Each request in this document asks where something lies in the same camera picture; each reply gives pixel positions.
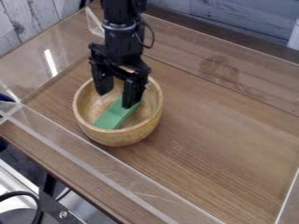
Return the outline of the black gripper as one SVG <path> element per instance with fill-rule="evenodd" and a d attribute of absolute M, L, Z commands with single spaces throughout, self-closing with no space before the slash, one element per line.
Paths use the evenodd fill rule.
<path fill-rule="evenodd" d="M 122 80 L 122 107 L 129 109 L 141 100 L 150 72 L 141 60 L 144 49 L 152 47 L 144 43 L 145 25 L 102 24 L 101 30 L 103 43 L 87 45 L 94 88 L 103 95 L 113 89 L 113 78 Z"/>

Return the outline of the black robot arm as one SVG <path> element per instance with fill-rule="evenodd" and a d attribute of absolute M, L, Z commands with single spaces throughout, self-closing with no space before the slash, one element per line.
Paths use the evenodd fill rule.
<path fill-rule="evenodd" d="M 150 67 L 142 62 L 145 28 L 153 32 L 144 21 L 146 0 L 99 0 L 103 11 L 103 43 L 90 43 L 89 64 L 94 88 L 99 95 L 113 89 L 114 79 L 123 82 L 121 106 L 129 109 L 142 98 Z"/>

